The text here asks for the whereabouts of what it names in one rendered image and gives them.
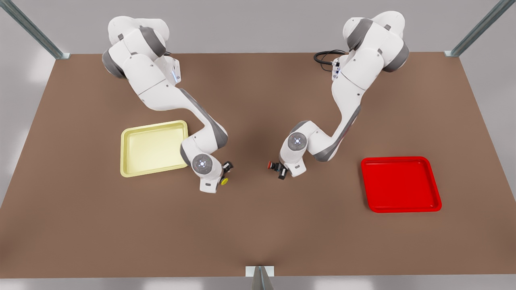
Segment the silver frame post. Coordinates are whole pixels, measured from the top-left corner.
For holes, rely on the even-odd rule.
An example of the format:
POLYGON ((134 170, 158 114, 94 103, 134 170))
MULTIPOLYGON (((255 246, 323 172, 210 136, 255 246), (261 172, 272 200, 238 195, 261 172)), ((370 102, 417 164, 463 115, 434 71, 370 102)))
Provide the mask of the silver frame post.
POLYGON ((499 0, 498 3, 470 30, 470 32, 450 51, 446 57, 460 57, 494 22, 496 22, 516 0, 499 0))
POLYGON ((275 276, 274 266, 246 266, 245 276, 252 277, 251 290, 274 290, 270 278, 275 276))
POLYGON ((63 53, 12 0, 0 0, 0 7, 29 33, 56 60, 70 58, 70 53, 63 53))

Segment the yellow tray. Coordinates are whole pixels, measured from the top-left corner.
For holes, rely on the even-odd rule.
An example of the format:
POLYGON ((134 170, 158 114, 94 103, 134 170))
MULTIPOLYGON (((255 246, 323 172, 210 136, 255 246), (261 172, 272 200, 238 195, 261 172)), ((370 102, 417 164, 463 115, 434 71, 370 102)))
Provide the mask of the yellow tray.
POLYGON ((127 128, 121 133, 120 173, 129 178, 187 167, 179 148, 188 137, 183 120, 127 128))

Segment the red tray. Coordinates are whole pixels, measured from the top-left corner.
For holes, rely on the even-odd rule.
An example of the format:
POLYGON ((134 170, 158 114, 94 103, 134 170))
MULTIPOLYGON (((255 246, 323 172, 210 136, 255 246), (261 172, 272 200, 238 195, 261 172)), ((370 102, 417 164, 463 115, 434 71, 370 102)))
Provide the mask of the red tray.
POLYGON ((442 207, 427 158, 367 157, 361 171, 367 204, 375 213, 435 212, 442 207))

